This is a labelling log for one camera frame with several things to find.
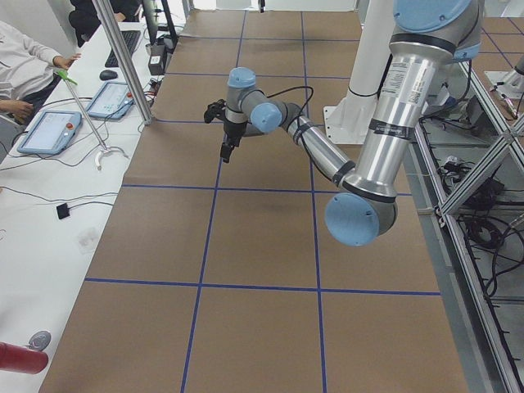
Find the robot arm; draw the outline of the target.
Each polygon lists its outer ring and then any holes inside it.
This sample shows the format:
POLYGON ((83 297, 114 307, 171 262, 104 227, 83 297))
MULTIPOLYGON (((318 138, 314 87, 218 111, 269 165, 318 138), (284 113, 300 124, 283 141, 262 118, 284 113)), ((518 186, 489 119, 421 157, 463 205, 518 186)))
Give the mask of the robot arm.
POLYGON ((372 1, 353 77, 370 70, 373 113, 358 160, 348 156, 308 119, 301 106, 273 100, 257 87, 255 73, 237 67, 225 99, 208 105, 206 122, 220 120, 228 161, 247 136, 283 129, 304 149, 339 193, 327 204, 328 231, 347 246, 365 246, 387 232, 397 216, 394 181, 440 67, 469 61, 479 51, 481 1, 372 1))

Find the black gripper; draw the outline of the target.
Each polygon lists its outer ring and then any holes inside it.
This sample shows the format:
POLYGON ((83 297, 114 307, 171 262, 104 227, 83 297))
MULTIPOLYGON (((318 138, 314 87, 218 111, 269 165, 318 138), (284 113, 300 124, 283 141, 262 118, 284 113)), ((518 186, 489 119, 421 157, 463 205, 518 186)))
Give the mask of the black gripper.
POLYGON ((246 132, 246 123, 235 123, 230 120, 224 122, 225 141, 220 148, 220 159, 223 163, 228 163, 233 153, 234 147, 240 146, 240 141, 246 132))

